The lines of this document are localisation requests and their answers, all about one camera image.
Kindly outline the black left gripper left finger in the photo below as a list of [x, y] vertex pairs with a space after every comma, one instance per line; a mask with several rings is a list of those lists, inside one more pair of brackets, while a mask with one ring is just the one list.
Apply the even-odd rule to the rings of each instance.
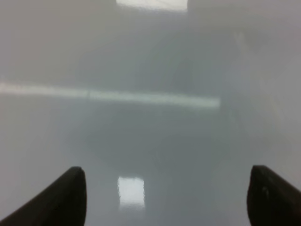
[[87, 185], [81, 167], [71, 167], [41, 193], [0, 221], [2, 226], [83, 226]]

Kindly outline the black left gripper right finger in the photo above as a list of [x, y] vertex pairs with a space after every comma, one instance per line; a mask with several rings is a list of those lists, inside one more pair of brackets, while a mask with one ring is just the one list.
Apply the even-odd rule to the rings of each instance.
[[252, 167], [246, 203], [252, 226], [301, 224], [301, 191], [267, 166]]

